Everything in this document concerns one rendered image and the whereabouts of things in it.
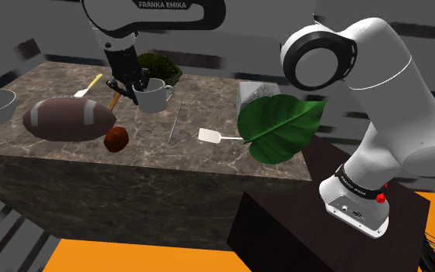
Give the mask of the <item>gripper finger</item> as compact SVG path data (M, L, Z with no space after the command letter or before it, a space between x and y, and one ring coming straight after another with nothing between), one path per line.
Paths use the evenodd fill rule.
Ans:
M127 91L124 87L119 86L119 81L115 78L112 78L111 80L106 81L106 85L111 88L113 91L117 92L118 94L126 94Z
M135 105L139 105L136 93L145 91L148 87L149 80L150 72L148 70L142 70L139 73L133 73L131 75L130 81L127 84L127 91Z

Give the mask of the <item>white mug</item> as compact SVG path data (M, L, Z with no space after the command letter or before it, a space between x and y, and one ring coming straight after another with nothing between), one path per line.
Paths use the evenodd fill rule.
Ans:
M164 111L173 94L173 86L167 85L164 80L150 78L147 89L136 93L138 107L148 114Z

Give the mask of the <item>dark green moss clump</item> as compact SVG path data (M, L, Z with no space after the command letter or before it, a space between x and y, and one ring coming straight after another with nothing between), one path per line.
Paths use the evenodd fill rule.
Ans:
M164 80L167 85L174 86L179 82L182 70L167 56L158 53L143 53L138 56L140 65L147 69L152 78Z

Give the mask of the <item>thin grey rod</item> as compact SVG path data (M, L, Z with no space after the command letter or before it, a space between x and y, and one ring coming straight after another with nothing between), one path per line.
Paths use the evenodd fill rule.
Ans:
M171 129L171 132L170 132L169 137L168 137L168 143L169 143L169 144L172 143L172 137L173 137L173 135L174 135L174 133L175 133L176 124L177 124L177 122L178 122L178 117L179 117L179 115L180 115L180 112L181 112L181 109L182 109L182 105L183 105L183 100L181 100L181 102L180 102L180 104L179 104L177 114L176 114L175 119L174 119L174 122L173 122L173 124L172 124L172 129Z

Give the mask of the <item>red brown ball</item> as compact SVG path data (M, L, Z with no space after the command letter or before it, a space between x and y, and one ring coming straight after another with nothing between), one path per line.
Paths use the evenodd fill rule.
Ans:
M105 135L104 145L109 152L123 150L129 142L129 136L124 127L113 127Z

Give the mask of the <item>brown football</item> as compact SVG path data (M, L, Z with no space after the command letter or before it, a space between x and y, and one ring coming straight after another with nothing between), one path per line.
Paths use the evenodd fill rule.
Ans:
M103 104L85 97L41 100L22 117L26 130L47 141L90 141L104 136L117 118Z

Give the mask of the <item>grey square pot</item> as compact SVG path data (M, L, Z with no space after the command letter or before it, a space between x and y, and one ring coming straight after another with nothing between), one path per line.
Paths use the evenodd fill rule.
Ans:
M240 82L236 93L236 117L239 117L242 109L250 102L261 97L272 97L279 94L281 94L280 88L276 83Z

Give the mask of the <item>large green leaf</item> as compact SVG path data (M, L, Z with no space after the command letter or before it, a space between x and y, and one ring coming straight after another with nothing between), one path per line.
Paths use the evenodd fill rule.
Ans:
M285 162L305 148L317 132L326 102L279 94L247 104L237 118L251 156L264 164Z

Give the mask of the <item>dark robot stand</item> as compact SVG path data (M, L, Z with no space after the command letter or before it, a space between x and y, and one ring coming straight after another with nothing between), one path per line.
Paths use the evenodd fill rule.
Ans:
M373 239L330 215L318 192L349 155L313 137L302 151L311 183L293 195L243 194L227 240L251 272L417 272L435 253L425 237L429 200L391 181L389 227Z

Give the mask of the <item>orange handled tool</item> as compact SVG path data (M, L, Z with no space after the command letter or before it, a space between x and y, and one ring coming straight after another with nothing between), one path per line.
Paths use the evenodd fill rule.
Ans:
M109 110L110 111L112 111L115 108L115 106L117 105L117 102L119 101L121 95L122 94L119 94L119 93L114 91L114 96L113 96L113 99L110 102L110 106L109 106Z

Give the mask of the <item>yellow handled white spatula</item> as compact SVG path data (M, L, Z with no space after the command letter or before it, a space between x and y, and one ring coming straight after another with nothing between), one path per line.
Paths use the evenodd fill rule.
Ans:
M78 90L73 96L74 97L76 97L76 98L81 98L81 97L83 97L87 92L88 92L88 90L101 78L103 76L103 74L102 73L99 73L99 74L97 74L96 76L95 76L95 78L92 80L92 82L85 88L85 89L82 89L82 90Z

